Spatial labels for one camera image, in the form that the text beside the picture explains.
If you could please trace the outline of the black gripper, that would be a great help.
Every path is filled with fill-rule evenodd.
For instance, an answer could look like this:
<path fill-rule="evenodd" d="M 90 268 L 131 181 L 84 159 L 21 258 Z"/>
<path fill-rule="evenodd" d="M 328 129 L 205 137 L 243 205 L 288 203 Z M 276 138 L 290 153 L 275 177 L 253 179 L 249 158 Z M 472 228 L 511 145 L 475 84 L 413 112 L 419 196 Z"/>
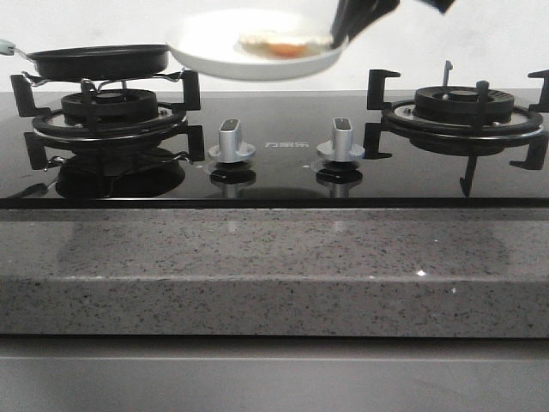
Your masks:
<path fill-rule="evenodd" d="M 445 14 L 455 0 L 419 0 L 421 3 Z M 400 4 L 399 0 L 374 1 L 368 9 L 363 9 L 362 0 L 340 0 L 330 28 L 331 47 L 339 47 L 346 38 L 353 41 L 360 33 L 385 15 L 393 12 Z"/>

